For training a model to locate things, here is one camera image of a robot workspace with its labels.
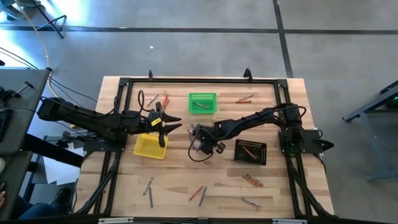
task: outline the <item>yellow container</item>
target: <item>yellow container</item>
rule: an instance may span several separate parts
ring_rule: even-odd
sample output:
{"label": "yellow container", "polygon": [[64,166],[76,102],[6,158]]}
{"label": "yellow container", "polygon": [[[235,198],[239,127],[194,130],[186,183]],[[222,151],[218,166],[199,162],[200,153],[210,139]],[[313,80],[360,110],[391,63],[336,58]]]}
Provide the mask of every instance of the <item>yellow container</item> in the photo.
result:
{"label": "yellow container", "polygon": [[134,147],[134,154],[163,159],[169,138],[164,136],[165,147],[159,146],[159,137],[154,134],[140,134]]}

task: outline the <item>green bin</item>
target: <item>green bin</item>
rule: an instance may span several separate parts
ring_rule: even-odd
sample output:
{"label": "green bin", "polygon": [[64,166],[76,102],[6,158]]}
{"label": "green bin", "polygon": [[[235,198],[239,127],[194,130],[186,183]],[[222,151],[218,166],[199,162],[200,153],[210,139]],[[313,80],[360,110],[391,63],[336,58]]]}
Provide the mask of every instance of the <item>green bin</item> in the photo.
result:
{"label": "green bin", "polygon": [[190,93],[189,94],[189,112],[193,114],[213,114],[217,110],[217,95],[216,93]]}

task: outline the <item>concrete floor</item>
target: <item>concrete floor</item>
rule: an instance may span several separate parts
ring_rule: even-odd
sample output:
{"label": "concrete floor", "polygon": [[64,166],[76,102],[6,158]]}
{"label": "concrete floor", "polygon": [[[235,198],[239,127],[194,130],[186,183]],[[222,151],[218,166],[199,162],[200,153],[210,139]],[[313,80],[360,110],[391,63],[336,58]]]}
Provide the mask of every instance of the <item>concrete floor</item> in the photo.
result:
{"label": "concrete floor", "polygon": [[[43,2],[52,18],[67,14],[68,26],[277,28],[272,0]],[[279,0],[279,5],[286,29],[398,29],[395,0]],[[35,11],[29,15],[37,26],[44,22]],[[0,21],[28,25],[24,20],[10,23],[1,16]],[[146,75],[149,69],[154,75],[240,77],[250,67],[255,77],[286,77],[278,34],[66,32],[63,40],[54,32],[40,34],[53,77],[94,98],[103,76]],[[377,172],[374,154],[360,122],[345,124],[341,117],[397,80],[397,36],[289,34],[286,39],[294,77],[305,79],[315,125],[323,130],[325,139],[335,143],[324,157],[335,213],[396,223],[398,179],[365,181],[366,174]],[[0,30],[0,44],[46,67],[34,32]],[[48,89],[44,95],[51,96]],[[71,96],[83,106],[95,106],[90,100]],[[378,125],[379,136],[397,133],[396,117],[375,118],[373,123]],[[29,132],[42,137],[63,130],[35,118]],[[391,167],[398,159],[398,153],[392,152],[396,145],[390,141],[385,145]],[[45,191],[41,187],[36,194]]]}

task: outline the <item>wooden tabletop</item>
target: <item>wooden tabletop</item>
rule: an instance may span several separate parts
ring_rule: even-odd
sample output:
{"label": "wooden tabletop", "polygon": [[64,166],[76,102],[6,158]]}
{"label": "wooden tabletop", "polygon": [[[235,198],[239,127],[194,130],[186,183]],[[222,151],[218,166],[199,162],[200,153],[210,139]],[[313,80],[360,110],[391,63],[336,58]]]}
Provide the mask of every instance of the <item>wooden tabletop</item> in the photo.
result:
{"label": "wooden tabletop", "polygon": [[[113,108],[120,77],[104,77],[96,111],[105,113]],[[303,127],[312,129],[313,119],[304,80],[288,79],[291,102],[307,108]],[[183,126],[169,134],[164,159],[152,159],[133,154],[137,136],[129,136],[122,154],[118,180],[114,193],[112,216],[129,217],[213,217],[213,218],[287,218],[294,217],[285,158],[279,149],[279,127],[264,124],[246,131],[238,137],[223,141],[226,149],[205,162],[193,162],[188,158],[190,141],[187,130],[190,124],[207,124],[222,119],[239,119],[266,107],[276,105],[274,87],[267,84],[222,83],[135,83],[130,110],[138,110],[137,94],[145,93],[146,104],[156,94],[162,101],[166,94],[170,103],[165,112],[182,118]],[[194,115],[188,112],[188,94],[193,92],[217,93],[218,110],[215,114]],[[241,97],[253,93],[252,103],[237,105]],[[124,105],[126,90],[121,105]],[[233,161],[235,139],[267,144],[267,165],[256,166]],[[191,151],[192,157],[206,157],[202,152]],[[78,181],[78,200],[75,210],[88,200],[100,179],[103,152],[94,152],[83,163]],[[328,183],[321,162],[313,155],[303,154],[303,164],[308,188],[323,205],[333,213]],[[241,176],[251,174],[264,184],[253,187]],[[154,207],[143,192],[151,177]],[[200,195],[188,201],[201,185],[207,186],[203,205],[198,206]],[[103,207],[108,191],[104,193]],[[304,212],[301,191],[298,190],[300,208]],[[241,200],[246,197],[262,207],[256,208]]]}

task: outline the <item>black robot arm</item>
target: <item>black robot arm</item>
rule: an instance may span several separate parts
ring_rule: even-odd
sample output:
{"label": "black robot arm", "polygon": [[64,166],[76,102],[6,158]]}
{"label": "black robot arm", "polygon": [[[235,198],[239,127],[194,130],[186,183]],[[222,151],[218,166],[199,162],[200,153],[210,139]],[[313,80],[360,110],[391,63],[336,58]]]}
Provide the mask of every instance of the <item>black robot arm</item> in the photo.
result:
{"label": "black robot arm", "polygon": [[138,111],[118,113],[114,109],[102,114],[75,106],[62,98],[44,98],[37,114],[45,121],[65,121],[87,129],[109,142],[122,141],[126,133],[158,132],[161,147],[164,147],[164,136],[182,125],[165,125],[164,123],[180,121],[181,118],[165,114],[159,102],[156,103],[156,110],[150,110],[145,117]]}
{"label": "black robot arm", "polygon": [[[222,140],[232,139],[238,136],[242,131],[254,128],[262,124],[275,124],[278,126],[288,124],[301,125],[301,117],[299,108],[296,104],[282,104],[273,108],[265,108],[260,112],[255,112],[252,115],[242,117],[241,119],[233,120],[226,119],[223,121],[214,122],[213,126],[205,126],[197,124],[192,130],[191,134],[194,135],[195,139],[199,139],[201,144],[199,150],[207,155],[216,152],[222,153],[225,145],[218,143]],[[282,118],[277,117],[274,113],[281,111]]]}

